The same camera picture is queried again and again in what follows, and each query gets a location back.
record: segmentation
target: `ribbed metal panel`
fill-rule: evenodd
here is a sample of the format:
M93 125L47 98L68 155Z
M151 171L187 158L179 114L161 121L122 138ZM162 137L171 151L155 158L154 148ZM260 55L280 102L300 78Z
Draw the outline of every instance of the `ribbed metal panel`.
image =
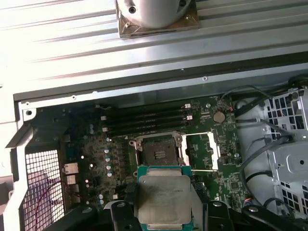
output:
M307 0L198 1L200 29L132 39L118 36L113 0L1 7L1 81L52 79L15 92L308 51Z

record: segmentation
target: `green circuit board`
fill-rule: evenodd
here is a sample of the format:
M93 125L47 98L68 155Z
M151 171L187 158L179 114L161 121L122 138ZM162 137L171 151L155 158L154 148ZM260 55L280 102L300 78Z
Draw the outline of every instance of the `green circuit board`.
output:
M204 183L211 200L225 201L240 211L245 199L239 181L242 159L229 105L213 96L126 109L96 105L92 112L78 115L70 129L68 158L78 161L83 202L100 209L123 199L126 186L137 180L137 165L183 165L179 158L183 149L176 139L187 135L184 152L192 169L198 170L193 177ZM207 132L219 149L216 162Z

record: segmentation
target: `screw hole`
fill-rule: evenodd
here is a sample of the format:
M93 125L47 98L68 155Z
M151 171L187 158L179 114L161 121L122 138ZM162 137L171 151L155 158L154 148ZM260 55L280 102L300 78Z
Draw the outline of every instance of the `screw hole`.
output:
M184 7L186 6L186 1L185 0L181 0L180 1L180 7Z
M131 6L131 7L128 9L128 11L129 11L130 13L135 13L137 10L136 10L136 8L135 8L134 6Z
M131 228L133 228L133 227L132 227L132 225L126 225L126 226L124 226L124 228L125 228L126 230L131 230Z
M124 206L125 206L124 203L119 203L119 204L117 205L117 207L119 207L119 208L122 208L122 207L124 207Z

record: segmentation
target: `red wire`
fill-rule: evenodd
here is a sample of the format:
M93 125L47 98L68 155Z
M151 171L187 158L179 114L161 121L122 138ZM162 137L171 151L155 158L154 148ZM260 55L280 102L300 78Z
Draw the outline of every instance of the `red wire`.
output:
M39 211L39 204L40 204L40 202L41 202L41 200L43 199L43 197L44 197L44 195L53 187L53 186L55 186L56 184L58 184L58 183L61 183L62 181L60 180L60 181L57 181L57 182L55 182L55 183L53 183L51 186L49 186L48 188L47 188L47 190L40 196L40 198L39 198L39 200L38 200L38 204L37 204L37 206L36 206L36 208L35 208L35 226L34 226L34 231L37 231L38 230L38 211Z
M36 208L35 208L35 213L34 213L34 214L35 214L35 226L34 226L34 231L37 231L37 229L38 229L37 226L38 226L38 211L39 211L38 208L39 208L39 204L40 204L41 200L43 199L44 195L45 195L53 186L55 186L55 185L58 184L58 183L64 183L64 185L65 185L65 190L69 193L69 188L68 188L67 184L66 184L64 181L61 181L61 180L59 180L59 181L53 183L51 186L49 186L49 187L46 189L46 191L40 196L40 198L39 198L39 200L38 200L38 204L37 204L37 206L36 206ZM78 194L73 193L73 195L79 197L80 199L82 199L82 197L81 197L80 195L78 195Z

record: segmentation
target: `white cylinder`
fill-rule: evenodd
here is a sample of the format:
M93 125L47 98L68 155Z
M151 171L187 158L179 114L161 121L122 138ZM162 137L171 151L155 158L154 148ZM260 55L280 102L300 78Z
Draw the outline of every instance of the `white cylinder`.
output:
M191 0L117 0L121 13L145 28L163 28L178 21Z

